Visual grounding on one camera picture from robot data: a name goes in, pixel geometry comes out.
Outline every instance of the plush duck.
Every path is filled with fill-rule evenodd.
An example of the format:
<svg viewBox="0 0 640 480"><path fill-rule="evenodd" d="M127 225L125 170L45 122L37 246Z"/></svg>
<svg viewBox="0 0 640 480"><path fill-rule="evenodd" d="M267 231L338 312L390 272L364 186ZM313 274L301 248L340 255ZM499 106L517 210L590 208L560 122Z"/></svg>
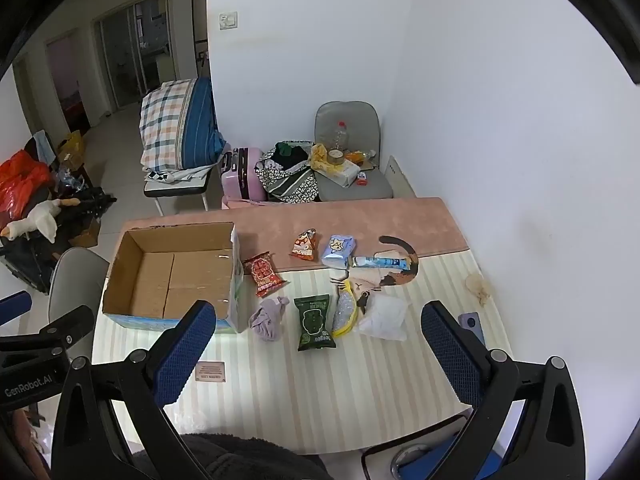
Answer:
<svg viewBox="0 0 640 480"><path fill-rule="evenodd" d="M63 198L55 200L45 200L36 204L27 215L27 218L9 222L2 231L0 236L15 240L18 236L25 233L40 231L43 236L53 243L56 240L56 231L58 225L55 217L60 213L60 208L65 206L78 205L80 200L77 198Z"/></svg>

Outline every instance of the person's arm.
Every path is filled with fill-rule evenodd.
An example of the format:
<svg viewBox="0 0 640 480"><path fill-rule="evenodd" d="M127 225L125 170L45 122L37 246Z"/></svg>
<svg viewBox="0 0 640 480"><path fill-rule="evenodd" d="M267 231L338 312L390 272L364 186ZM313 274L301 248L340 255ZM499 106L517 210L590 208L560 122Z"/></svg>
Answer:
<svg viewBox="0 0 640 480"><path fill-rule="evenodd" d="M24 453L24 459L38 480L50 480L42 457L31 441L31 424L23 410L15 410L12 416L15 438Z"/></svg>

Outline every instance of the metal bolt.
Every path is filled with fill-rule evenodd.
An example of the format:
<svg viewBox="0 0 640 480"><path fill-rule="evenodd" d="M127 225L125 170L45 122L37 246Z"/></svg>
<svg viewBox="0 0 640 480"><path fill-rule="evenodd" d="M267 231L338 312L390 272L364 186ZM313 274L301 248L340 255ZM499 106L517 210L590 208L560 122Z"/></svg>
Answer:
<svg viewBox="0 0 640 480"><path fill-rule="evenodd" d="M129 360L133 363L139 363L140 361L144 361L146 358L146 350L134 350L129 354Z"/></svg>
<svg viewBox="0 0 640 480"><path fill-rule="evenodd" d="M86 358L85 357L76 357L73 362L71 363L71 367L74 370L79 370L80 368L84 368L84 365L86 364Z"/></svg>
<svg viewBox="0 0 640 480"><path fill-rule="evenodd" d="M491 350L491 359L498 363L503 363L507 360L507 354L499 349Z"/></svg>
<svg viewBox="0 0 640 480"><path fill-rule="evenodd" d="M564 361L562 360L561 357L552 357L551 358L551 365L553 366L553 368L557 368L558 370L562 370L564 368Z"/></svg>

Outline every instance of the purple cloth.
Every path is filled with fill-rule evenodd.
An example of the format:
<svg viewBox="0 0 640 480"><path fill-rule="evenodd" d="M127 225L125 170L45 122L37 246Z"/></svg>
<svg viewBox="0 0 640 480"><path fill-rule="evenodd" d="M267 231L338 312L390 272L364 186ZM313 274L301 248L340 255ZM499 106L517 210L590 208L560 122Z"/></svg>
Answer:
<svg viewBox="0 0 640 480"><path fill-rule="evenodd" d="M262 300L258 310L249 318L249 326L263 341L277 341L280 339L280 320L285 307L289 304L288 298L278 296L276 301Z"/></svg>

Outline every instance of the suitcase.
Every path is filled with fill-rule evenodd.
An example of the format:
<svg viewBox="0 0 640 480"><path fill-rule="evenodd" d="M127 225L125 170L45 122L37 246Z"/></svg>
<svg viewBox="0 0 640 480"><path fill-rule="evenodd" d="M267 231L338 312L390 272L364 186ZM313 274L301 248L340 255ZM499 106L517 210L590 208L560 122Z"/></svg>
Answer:
<svg viewBox="0 0 640 480"><path fill-rule="evenodd" d="M229 198L264 202L267 192L255 174L255 165L262 156L259 148L236 148L222 159L222 189Z"/></svg>

